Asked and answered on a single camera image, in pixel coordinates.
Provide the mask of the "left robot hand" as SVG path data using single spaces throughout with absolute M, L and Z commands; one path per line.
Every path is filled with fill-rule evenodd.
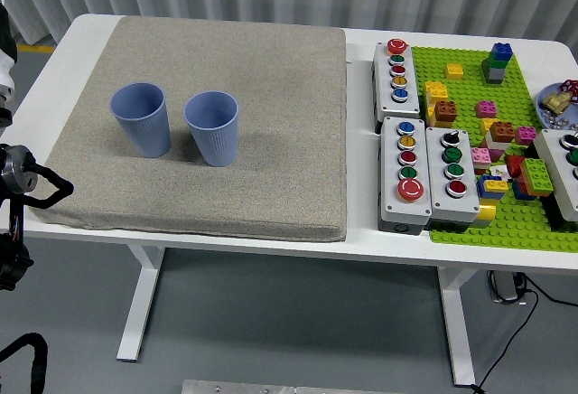
M 11 34 L 9 15 L 5 0 L 1 0 L 1 96 L 11 100 L 14 96 L 14 80 L 10 70 L 17 63 L 17 47 Z

